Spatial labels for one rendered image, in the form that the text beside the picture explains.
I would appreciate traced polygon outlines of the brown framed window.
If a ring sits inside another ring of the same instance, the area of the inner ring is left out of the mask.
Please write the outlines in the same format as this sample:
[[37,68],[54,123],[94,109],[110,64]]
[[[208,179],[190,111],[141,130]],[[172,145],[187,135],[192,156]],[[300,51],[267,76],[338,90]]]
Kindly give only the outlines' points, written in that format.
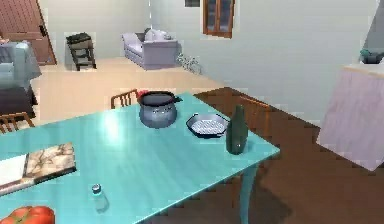
[[235,0],[203,0],[203,33],[232,38]]

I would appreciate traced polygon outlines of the grey metal pot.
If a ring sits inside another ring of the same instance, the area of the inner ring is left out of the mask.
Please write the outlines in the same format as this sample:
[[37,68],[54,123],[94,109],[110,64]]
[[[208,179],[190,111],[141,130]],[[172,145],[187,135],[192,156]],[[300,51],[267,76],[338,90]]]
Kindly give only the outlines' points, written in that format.
[[169,91],[149,91],[139,98],[140,121],[149,128],[166,128],[177,118],[175,104],[182,99]]

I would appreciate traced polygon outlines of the lilac sofa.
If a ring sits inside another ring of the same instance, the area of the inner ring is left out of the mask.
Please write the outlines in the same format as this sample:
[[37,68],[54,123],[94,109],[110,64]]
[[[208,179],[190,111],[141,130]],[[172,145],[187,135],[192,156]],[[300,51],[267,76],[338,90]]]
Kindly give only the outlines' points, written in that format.
[[136,33],[122,35],[125,56],[144,70],[176,66],[178,41],[141,41]]

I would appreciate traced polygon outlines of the red tomato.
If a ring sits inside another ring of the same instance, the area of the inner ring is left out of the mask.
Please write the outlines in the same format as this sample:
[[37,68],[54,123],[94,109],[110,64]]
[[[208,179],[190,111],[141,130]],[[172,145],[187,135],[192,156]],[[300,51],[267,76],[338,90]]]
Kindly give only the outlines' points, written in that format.
[[24,206],[1,219],[0,224],[55,224],[55,213],[46,206]]

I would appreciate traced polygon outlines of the turquoise dining table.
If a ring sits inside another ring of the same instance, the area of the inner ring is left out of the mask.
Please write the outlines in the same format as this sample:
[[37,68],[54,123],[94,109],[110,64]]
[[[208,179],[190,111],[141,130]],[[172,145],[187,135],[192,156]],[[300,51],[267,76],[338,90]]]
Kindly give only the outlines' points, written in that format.
[[[195,113],[212,107],[189,93],[177,103],[168,128],[145,127],[136,105],[0,134],[0,160],[71,142],[76,172],[0,197],[0,218],[25,205],[54,209],[57,224],[138,224],[241,173],[241,224],[259,163],[278,148],[250,134],[244,152],[227,152],[225,140],[199,139],[187,128]],[[92,186],[100,184],[109,209],[98,213]]]

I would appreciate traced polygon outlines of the dark octagonal dish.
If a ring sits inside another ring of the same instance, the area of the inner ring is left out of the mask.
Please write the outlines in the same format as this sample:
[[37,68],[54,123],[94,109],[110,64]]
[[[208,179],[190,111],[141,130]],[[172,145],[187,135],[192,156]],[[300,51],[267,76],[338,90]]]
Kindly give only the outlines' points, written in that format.
[[186,122],[187,128],[198,138],[220,138],[229,121],[219,114],[193,114]]

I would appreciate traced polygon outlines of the pale lilac counter cabinet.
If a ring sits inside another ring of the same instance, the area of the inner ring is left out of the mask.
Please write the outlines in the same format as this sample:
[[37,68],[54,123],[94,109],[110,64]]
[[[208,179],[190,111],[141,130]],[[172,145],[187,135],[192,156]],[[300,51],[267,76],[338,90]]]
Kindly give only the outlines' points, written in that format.
[[384,163],[384,64],[342,69],[317,143],[369,171]]

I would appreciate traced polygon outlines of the small pale house plant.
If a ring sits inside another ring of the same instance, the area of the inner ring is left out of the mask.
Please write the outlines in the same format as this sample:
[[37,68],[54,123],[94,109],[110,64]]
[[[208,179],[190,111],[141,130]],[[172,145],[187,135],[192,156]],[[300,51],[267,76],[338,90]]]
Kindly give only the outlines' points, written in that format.
[[189,72],[192,72],[194,74],[201,73],[201,66],[197,59],[194,57],[187,57],[184,54],[180,53],[177,56],[177,62],[183,69]]

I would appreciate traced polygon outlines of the brown wooden room door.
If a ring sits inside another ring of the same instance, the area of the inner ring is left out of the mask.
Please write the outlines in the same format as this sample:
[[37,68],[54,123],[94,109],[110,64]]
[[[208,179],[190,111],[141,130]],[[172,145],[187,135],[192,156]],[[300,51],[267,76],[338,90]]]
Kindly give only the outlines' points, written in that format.
[[45,25],[38,0],[0,0],[0,36],[11,41],[28,41],[39,65],[57,63],[50,38],[43,37],[39,25]]

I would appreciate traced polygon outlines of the white sofa pillow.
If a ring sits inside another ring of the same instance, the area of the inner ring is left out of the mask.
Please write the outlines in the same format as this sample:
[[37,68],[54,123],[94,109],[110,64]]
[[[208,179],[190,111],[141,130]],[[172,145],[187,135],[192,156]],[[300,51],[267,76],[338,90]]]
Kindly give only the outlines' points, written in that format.
[[165,41],[171,40],[172,37],[165,31],[150,29],[145,34],[146,41]]

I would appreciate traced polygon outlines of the dark wooden side table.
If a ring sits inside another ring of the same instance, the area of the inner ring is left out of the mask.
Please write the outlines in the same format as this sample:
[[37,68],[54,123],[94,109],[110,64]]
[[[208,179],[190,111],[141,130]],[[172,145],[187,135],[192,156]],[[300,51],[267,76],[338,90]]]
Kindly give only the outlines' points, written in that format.
[[82,32],[66,38],[76,70],[80,71],[82,66],[97,68],[92,38],[89,34]]

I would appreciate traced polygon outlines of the brown wooden chair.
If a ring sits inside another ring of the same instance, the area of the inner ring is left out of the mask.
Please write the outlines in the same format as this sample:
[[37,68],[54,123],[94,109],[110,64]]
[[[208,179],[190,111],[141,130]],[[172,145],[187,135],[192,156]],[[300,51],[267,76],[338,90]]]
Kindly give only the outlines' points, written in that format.
[[5,134],[7,132],[18,131],[17,120],[26,121],[30,127],[34,127],[32,120],[26,112],[5,114],[0,115],[0,132]]
[[115,101],[120,101],[120,106],[125,107],[132,104],[132,97],[138,98],[138,91],[136,89],[132,89],[130,91],[120,93],[118,95],[114,95],[110,99],[110,106],[112,109],[116,108]]

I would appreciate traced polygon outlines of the dark green vase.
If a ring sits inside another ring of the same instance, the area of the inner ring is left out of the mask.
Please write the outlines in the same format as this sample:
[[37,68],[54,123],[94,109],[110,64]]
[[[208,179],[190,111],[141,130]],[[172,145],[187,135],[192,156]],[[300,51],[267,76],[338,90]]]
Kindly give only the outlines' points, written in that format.
[[237,105],[226,130],[226,150],[233,155],[244,151],[248,137],[248,126],[245,121],[244,107]]

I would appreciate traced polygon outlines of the clear salt shaker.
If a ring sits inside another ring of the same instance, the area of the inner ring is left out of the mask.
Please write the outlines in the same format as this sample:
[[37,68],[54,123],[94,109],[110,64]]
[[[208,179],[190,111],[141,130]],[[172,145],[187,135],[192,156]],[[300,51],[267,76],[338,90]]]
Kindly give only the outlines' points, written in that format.
[[94,184],[91,188],[95,208],[98,213],[106,212],[109,209],[109,201],[100,184]]

